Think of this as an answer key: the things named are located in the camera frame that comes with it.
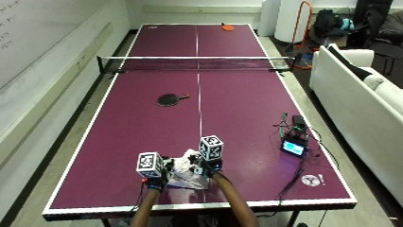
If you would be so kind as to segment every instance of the black and white marker cube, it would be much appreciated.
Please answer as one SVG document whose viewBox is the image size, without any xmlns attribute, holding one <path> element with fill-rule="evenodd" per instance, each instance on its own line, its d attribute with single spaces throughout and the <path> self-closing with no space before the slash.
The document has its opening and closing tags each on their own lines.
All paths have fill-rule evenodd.
<svg viewBox="0 0 403 227">
<path fill-rule="evenodd" d="M 161 177 L 162 167 L 162 158 L 157 152 L 138 154 L 136 171 L 144 178 Z"/>
<path fill-rule="evenodd" d="M 215 135 L 205 136 L 201 138 L 201 157 L 205 161 L 221 159 L 223 155 L 225 143 Z"/>
</svg>

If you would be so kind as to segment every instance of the net post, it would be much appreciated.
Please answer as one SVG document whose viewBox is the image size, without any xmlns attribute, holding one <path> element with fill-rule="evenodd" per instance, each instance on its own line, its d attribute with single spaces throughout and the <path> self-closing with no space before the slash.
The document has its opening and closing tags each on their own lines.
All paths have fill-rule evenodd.
<svg viewBox="0 0 403 227">
<path fill-rule="evenodd" d="M 98 67 L 100 67 L 100 73 L 104 74 L 105 68 L 102 66 L 102 58 L 100 56 L 97 56 L 97 62 L 98 62 Z"/>
</svg>

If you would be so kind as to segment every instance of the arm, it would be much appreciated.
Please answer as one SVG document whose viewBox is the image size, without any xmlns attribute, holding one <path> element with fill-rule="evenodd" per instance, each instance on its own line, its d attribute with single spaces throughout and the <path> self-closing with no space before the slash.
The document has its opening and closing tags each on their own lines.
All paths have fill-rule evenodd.
<svg viewBox="0 0 403 227">
<path fill-rule="evenodd" d="M 152 213 L 152 208 L 154 205 L 154 200 L 158 195 L 160 195 L 160 191 L 157 189 L 149 188 L 146 196 L 141 202 L 141 205 L 140 205 L 136 215 L 133 217 L 133 220 L 130 221 L 130 227 L 146 227 L 148 226 L 148 221 L 149 221 L 149 216 Z"/>
<path fill-rule="evenodd" d="M 227 181 L 227 179 L 222 177 L 218 173 L 213 174 L 213 180 L 217 182 L 218 187 L 225 193 L 225 197 L 229 202 L 231 211 L 239 221 L 241 226 L 259 226 L 257 217 L 253 214 L 251 209 L 245 200 L 242 199 L 235 187 Z"/>
</svg>

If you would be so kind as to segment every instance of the orange paddle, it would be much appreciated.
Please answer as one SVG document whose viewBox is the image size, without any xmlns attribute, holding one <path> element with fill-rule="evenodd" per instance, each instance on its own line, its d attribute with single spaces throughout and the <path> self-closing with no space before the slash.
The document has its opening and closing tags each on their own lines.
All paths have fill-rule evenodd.
<svg viewBox="0 0 403 227">
<path fill-rule="evenodd" d="M 222 29 L 223 29 L 225 31 L 231 31 L 231 30 L 235 29 L 235 27 L 234 27 L 234 26 L 225 25 L 225 23 L 222 23 Z"/>
</svg>

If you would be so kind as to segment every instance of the hand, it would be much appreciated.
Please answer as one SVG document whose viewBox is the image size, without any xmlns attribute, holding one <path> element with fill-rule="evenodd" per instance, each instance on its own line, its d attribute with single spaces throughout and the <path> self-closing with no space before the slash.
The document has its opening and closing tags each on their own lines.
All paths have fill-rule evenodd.
<svg viewBox="0 0 403 227">
<path fill-rule="evenodd" d="M 207 178 L 213 178 L 213 174 L 222 170 L 223 160 L 215 159 L 211 161 L 201 160 L 202 174 Z"/>
<path fill-rule="evenodd" d="M 168 183 L 168 171 L 165 168 L 162 168 L 161 177 L 148 178 L 148 181 L 145 182 L 149 189 L 157 189 L 158 191 L 162 191 L 166 183 Z"/>
</svg>

